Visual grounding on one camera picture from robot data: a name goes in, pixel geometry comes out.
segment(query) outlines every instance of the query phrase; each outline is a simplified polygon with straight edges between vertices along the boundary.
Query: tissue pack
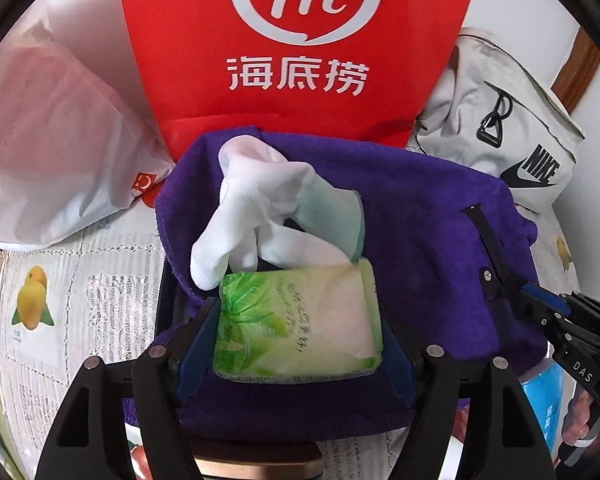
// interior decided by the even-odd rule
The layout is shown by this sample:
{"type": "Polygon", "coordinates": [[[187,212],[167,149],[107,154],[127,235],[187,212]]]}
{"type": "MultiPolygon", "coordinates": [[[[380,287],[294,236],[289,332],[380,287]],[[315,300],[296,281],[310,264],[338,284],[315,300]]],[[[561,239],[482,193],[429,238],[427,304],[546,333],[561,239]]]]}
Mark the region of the tissue pack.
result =
{"type": "Polygon", "coordinates": [[[371,264],[238,272],[222,280],[214,372],[248,383],[368,375],[382,356],[371,264]]]}

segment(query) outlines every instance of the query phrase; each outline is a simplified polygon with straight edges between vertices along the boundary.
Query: yellow mango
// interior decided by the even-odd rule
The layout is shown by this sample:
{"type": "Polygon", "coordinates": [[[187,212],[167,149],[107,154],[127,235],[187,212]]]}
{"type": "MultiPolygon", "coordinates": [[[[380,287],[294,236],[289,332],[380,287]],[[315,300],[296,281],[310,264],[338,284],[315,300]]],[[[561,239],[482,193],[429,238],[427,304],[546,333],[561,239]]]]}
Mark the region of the yellow mango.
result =
{"type": "Polygon", "coordinates": [[[42,270],[42,267],[35,266],[29,271],[24,282],[27,283],[30,281],[38,282],[46,289],[46,274],[45,271],[42,270]]]}
{"type": "Polygon", "coordinates": [[[20,288],[16,304],[22,324],[28,330],[35,329],[40,323],[46,304],[46,288],[35,280],[25,282],[20,288]]]}

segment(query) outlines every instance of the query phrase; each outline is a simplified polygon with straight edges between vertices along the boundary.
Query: red bag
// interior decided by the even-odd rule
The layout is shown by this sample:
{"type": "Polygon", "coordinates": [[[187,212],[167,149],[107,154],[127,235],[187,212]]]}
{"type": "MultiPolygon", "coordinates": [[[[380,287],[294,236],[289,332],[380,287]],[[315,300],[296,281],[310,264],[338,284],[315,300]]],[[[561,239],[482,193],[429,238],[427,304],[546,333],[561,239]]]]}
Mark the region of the red bag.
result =
{"type": "Polygon", "coordinates": [[[255,124],[403,147],[469,0],[122,0],[171,155],[255,124]]]}

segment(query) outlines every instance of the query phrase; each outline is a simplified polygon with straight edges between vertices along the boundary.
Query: black buckle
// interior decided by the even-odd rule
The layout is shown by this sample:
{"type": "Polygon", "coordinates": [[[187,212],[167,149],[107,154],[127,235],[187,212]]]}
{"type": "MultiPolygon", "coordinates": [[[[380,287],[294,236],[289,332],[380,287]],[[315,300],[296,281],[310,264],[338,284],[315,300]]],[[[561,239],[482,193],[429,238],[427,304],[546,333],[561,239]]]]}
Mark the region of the black buckle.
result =
{"type": "Polygon", "coordinates": [[[499,148],[502,146],[502,121],[511,115],[511,112],[513,111],[513,99],[504,90],[496,89],[496,91],[498,92],[498,100],[496,101],[493,110],[486,114],[480,122],[480,126],[478,126],[475,136],[482,142],[486,142],[494,148],[499,148]],[[500,110],[500,106],[503,102],[506,102],[506,110],[501,114],[498,110],[500,110]],[[494,127],[496,129],[496,134],[492,135],[487,129],[494,127]]]}

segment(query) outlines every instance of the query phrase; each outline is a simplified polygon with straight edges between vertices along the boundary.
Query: black metal bracket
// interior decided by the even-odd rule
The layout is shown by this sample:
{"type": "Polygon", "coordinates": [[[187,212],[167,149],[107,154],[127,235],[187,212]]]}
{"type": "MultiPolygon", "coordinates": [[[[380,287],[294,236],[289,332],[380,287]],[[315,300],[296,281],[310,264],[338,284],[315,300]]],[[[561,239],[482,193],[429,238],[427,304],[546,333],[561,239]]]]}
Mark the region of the black metal bracket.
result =
{"type": "MultiPolygon", "coordinates": [[[[88,358],[51,427],[36,480],[64,480],[68,471],[76,480],[134,480],[124,397],[135,399],[153,479],[202,480],[175,408],[195,393],[208,369],[218,314],[218,300],[208,300],[165,346],[151,346],[135,361],[106,365],[98,357],[88,358]]],[[[392,480],[438,478],[459,398],[471,398],[472,407],[471,441],[458,479],[520,480],[529,472],[538,480],[555,478],[536,417],[503,358],[486,365],[462,364],[439,346],[424,348],[384,312],[381,321],[385,369],[396,394],[416,408],[392,480]]]]}
{"type": "MultiPolygon", "coordinates": [[[[554,294],[535,283],[525,283],[513,272],[502,257],[500,243],[493,233],[480,205],[463,211],[474,224],[485,247],[491,269],[483,269],[491,278],[485,286],[486,295],[504,295],[513,312],[542,328],[548,341],[554,346],[552,355],[563,368],[593,398],[590,427],[600,418],[600,301],[574,292],[554,294]]],[[[560,458],[570,460],[577,448],[562,444],[560,458]]]]}

